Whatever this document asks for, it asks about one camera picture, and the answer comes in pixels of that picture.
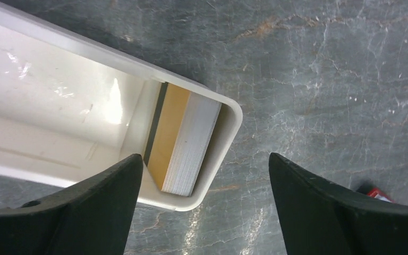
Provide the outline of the red card holder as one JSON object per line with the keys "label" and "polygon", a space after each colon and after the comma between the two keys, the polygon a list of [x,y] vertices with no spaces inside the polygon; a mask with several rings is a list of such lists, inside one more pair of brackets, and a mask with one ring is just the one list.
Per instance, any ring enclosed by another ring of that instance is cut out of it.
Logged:
{"label": "red card holder", "polygon": [[376,198],[382,201],[387,201],[391,203],[394,202],[388,195],[382,192],[382,190],[380,190],[379,188],[372,188],[370,191],[367,192],[367,196]]}

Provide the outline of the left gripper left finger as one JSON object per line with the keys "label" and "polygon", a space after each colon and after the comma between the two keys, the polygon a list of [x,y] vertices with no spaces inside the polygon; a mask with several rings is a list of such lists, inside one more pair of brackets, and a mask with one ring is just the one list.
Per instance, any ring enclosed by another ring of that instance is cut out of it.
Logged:
{"label": "left gripper left finger", "polygon": [[143,173],[133,154],[19,208],[0,209],[0,254],[123,254]]}

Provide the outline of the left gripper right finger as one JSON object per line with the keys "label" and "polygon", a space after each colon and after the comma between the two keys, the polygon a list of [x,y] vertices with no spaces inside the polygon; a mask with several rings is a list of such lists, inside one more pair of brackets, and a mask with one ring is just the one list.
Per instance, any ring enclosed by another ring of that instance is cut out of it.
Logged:
{"label": "left gripper right finger", "polygon": [[408,206],[347,189],[275,152],[269,176],[288,254],[408,254]]}

